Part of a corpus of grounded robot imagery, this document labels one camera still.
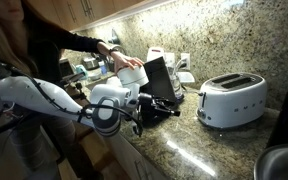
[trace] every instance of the toaster lever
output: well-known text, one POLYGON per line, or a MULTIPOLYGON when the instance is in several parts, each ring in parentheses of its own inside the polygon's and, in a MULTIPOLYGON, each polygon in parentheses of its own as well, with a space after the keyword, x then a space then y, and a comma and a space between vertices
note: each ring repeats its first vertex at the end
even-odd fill
POLYGON ((204 102, 205 102, 205 96, 206 92, 198 93, 199 96, 203 96, 203 101, 202 101, 202 108, 204 107, 204 102))

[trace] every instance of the kitchen counter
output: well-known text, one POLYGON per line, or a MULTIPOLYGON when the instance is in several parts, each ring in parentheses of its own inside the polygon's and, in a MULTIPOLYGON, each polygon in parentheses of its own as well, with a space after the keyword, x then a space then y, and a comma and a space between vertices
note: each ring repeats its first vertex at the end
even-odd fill
POLYGON ((232 130, 202 125, 195 115, 197 93, 185 94, 180 117, 145 128, 141 137, 122 122, 120 134, 170 179, 253 179, 279 111, 266 109, 256 121, 232 130))

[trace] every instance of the electrical outlet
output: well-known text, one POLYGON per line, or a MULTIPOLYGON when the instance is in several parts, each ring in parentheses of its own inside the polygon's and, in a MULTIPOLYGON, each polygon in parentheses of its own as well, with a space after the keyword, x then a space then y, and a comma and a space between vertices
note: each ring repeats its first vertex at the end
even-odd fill
POLYGON ((191 57, 190 53, 181 53, 182 63, 186 63, 186 66, 183 69, 190 70, 191 69, 191 57))

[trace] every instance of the person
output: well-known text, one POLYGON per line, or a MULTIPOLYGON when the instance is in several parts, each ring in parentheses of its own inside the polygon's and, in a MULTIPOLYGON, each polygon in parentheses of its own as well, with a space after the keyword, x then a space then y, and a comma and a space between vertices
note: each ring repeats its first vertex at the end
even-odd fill
MULTIPOLYGON (((0 0, 0 62, 60 86, 59 59, 63 49, 111 56, 115 73, 123 67, 134 69, 143 65, 136 57, 111 50, 101 39, 79 36, 47 21, 27 0, 0 0)), ((33 112, 19 105, 14 106, 13 113, 29 118, 12 130, 11 141, 30 173, 50 161, 40 130, 40 126, 45 125, 59 142, 77 177, 103 178, 79 145, 71 120, 33 112)))

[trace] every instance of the granite backsplash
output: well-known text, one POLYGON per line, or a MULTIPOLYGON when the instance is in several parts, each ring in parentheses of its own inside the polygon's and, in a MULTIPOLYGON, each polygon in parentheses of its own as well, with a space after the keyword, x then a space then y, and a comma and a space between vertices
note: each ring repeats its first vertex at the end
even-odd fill
MULTIPOLYGON (((112 28, 127 55, 144 61, 153 46, 177 60, 190 53, 193 88, 226 73, 254 73, 268 83, 266 106, 282 106, 288 90, 288 0, 177 0, 75 33, 108 42, 112 28)), ((84 55, 64 53, 74 64, 84 55)))

